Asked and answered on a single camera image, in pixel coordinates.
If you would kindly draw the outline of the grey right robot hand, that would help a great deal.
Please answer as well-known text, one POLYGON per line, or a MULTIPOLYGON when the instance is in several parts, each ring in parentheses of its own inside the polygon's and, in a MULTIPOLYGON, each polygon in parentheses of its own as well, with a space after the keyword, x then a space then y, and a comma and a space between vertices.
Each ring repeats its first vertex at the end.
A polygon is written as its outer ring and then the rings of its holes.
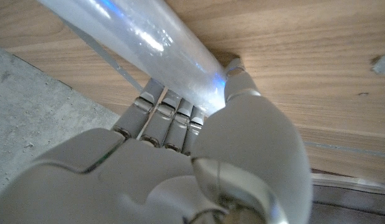
POLYGON ((0 223, 306 223, 304 143, 239 58, 226 105, 184 155, 126 132, 91 129, 35 159, 0 194, 0 223))

